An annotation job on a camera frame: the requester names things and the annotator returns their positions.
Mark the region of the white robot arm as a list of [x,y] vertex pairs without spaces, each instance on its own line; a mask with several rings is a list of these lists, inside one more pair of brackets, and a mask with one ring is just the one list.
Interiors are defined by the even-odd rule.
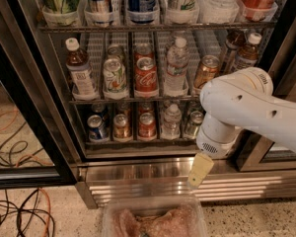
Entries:
[[187,184],[196,189],[226,156],[242,129],[262,135],[296,153],[296,103],[272,96],[270,76],[257,67],[216,77],[202,87],[199,100],[205,110],[196,137]]

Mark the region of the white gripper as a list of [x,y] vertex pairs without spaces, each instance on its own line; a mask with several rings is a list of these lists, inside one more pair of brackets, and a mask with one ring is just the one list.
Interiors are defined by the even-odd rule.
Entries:
[[241,131],[238,126],[222,122],[210,114],[204,116],[196,145],[205,154],[197,153],[194,156],[187,178],[191,189],[197,189],[210,173],[214,166],[212,159],[225,159],[233,152]]

